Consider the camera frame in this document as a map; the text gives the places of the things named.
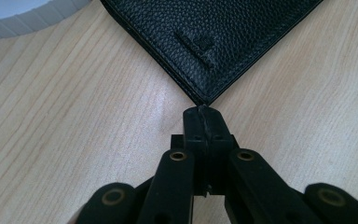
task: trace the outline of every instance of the white plastic object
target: white plastic object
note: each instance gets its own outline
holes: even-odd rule
[[[42,30],[91,0],[0,0],[0,38]]]

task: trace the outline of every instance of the leather texture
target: leather texture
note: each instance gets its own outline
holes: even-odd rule
[[[101,0],[196,105],[211,104],[322,0]]]

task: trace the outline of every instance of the light wood surface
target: light wood surface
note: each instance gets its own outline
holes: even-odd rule
[[[99,1],[1,39],[0,223],[65,223],[99,187],[141,184],[191,106]],[[358,1],[321,3],[212,107],[293,188],[358,199]],[[223,198],[197,198],[194,223],[228,223]]]

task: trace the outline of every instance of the wallet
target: wallet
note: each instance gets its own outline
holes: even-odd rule
[[[322,0],[101,0],[196,105],[210,105]]]

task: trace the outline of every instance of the wood grain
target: wood grain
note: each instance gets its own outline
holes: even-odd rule
[[[156,171],[192,102],[92,1],[0,40],[0,223],[65,223],[104,184]],[[358,1],[326,0],[212,105],[293,188],[358,199]],[[196,198],[194,223],[228,223]]]

